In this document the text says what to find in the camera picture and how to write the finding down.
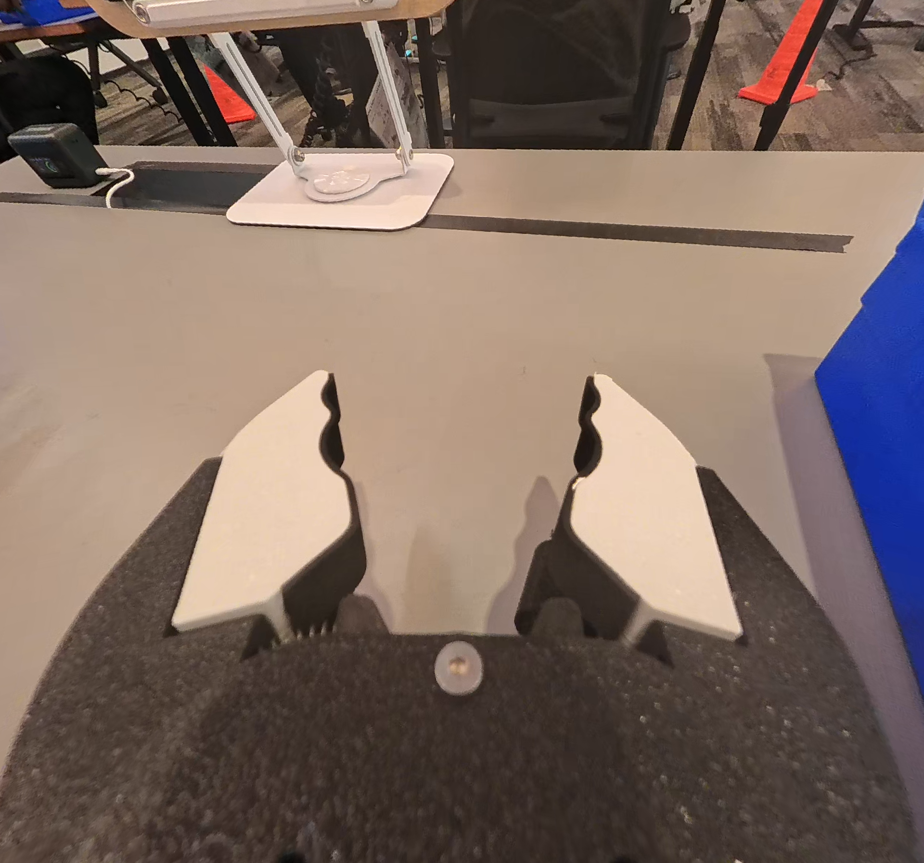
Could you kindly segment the orange traffic cone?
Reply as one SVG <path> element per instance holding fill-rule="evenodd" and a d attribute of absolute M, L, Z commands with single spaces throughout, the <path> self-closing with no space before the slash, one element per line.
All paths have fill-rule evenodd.
<path fill-rule="evenodd" d="M 742 88 L 737 96 L 762 105 L 775 103 L 793 70 L 802 46 L 807 40 L 823 0 L 803 0 L 776 52 L 757 83 Z"/>
<path fill-rule="evenodd" d="M 226 124 L 232 126 L 256 120 L 257 114 L 246 99 L 206 64 L 201 64 L 201 70 Z"/>

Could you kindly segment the small black cube device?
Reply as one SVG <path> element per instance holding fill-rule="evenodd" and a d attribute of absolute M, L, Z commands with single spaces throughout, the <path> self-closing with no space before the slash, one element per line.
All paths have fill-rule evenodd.
<path fill-rule="evenodd" d="M 86 133 L 72 123 L 30 126 L 6 139 L 37 176 L 52 188 L 87 188 L 99 185 L 98 173 L 108 165 Z"/>

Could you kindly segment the blue plastic bin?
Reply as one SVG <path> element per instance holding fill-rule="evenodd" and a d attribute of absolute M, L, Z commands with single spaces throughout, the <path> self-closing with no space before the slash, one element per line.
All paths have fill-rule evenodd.
<path fill-rule="evenodd" d="M 923 210 L 815 382 L 922 686 Z"/>

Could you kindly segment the white paper tag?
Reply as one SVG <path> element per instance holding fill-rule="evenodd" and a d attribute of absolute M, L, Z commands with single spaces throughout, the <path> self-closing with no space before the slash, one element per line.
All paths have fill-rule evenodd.
<path fill-rule="evenodd" d="M 410 150 L 414 153 L 427 144 L 427 130 L 422 115 L 422 107 L 418 99 L 414 78 L 406 58 L 395 46 L 386 44 L 386 55 L 391 70 L 391 77 L 396 87 L 404 124 L 408 131 Z M 392 116 L 386 94 L 384 80 L 381 76 L 376 78 L 366 105 L 366 115 L 369 128 L 374 139 L 381 146 L 397 150 L 401 138 L 395 119 Z"/>

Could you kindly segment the black mesh office chair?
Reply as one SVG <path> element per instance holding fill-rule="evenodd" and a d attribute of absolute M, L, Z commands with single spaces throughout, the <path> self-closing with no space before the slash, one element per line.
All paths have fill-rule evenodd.
<path fill-rule="evenodd" d="M 456 148 L 648 150 L 676 0 L 456 0 Z"/>

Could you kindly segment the small blue background bin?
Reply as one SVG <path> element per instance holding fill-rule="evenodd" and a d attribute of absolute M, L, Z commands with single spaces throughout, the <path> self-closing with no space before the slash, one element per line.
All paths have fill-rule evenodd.
<path fill-rule="evenodd" d="M 17 8 L 1 13 L 1 23 L 5 26 L 50 26 L 94 14 L 91 7 L 84 5 L 69 9 L 63 6 L 61 0 L 20 0 Z"/>

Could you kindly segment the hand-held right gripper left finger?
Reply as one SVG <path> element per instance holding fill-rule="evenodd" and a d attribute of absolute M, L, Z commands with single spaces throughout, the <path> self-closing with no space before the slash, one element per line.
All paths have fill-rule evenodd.
<path fill-rule="evenodd" d="M 367 570 L 332 372 L 308 375 L 228 443 L 171 619 L 262 618 L 292 641 L 334 623 Z"/>

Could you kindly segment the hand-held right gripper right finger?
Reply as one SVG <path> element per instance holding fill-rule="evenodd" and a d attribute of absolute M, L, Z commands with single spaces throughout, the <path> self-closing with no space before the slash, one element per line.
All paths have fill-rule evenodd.
<path fill-rule="evenodd" d="M 612 378 L 585 381 L 580 435 L 557 522 L 537 546 L 514 615 L 535 635 L 546 604 L 567 600 L 578 632 L 664 646 L 673 626 L 744 636 L 694 457 Z"/>

